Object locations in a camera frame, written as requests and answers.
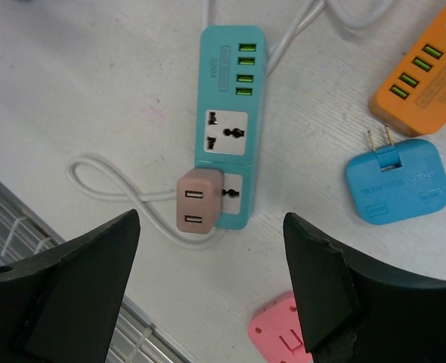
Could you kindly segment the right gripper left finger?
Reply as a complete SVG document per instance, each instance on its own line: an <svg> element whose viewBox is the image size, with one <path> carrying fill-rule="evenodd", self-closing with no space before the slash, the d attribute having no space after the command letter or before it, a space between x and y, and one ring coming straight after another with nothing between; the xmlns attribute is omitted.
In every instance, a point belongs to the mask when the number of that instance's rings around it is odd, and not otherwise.
<svg viewBox="0 0 446 363"><path fill-rule="evenodd" d="M104 362L138 248L131 209L0 267L0 362Z"/></svg>

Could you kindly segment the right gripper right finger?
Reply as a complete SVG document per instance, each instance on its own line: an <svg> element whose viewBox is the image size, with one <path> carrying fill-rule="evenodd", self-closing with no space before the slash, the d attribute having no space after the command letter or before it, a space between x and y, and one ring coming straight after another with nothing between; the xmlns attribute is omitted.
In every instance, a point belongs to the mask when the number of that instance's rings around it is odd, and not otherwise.
<svg viewBox="0 0 446 363"><path fill-rule="evenodd" d="M283 239L314 361L446 362L446 281L374 259L295 213Z"/></svg>

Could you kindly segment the blue plug adapter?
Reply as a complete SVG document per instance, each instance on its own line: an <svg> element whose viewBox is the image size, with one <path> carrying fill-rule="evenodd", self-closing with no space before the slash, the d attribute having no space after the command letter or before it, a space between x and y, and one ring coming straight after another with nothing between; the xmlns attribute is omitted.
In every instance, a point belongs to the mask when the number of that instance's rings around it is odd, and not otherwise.
<svg viewBox="0 0 446 363"><path fill-rule="evenodd" d="M353 157L345 168L357 214L371 225L386 225L438 212L446 206L446 172L438 148L411 138L388 143Z"/></svg>

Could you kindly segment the brown charger plug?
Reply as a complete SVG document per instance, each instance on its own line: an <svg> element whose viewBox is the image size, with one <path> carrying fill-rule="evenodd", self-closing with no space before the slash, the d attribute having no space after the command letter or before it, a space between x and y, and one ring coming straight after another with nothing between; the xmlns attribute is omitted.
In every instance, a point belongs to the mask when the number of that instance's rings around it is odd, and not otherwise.
<svg viewBox="0 0 446 363"><path fill-rule="evenodd" d="M180 231L208 234L222 211L223 174L194 168L177 182L176 225Z"/></svg>

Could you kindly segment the teal power strip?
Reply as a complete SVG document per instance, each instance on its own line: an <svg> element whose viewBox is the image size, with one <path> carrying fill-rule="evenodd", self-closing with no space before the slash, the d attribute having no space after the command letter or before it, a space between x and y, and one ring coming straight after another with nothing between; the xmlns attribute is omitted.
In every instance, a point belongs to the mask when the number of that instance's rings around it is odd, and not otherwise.
<svg viewBox="0 0 446 363"><path fill-rule="evenodd" d="M216 228L241 230L253 212L267 59L257 26L209 26L200 37L194 165L224 176Z"/></svg>

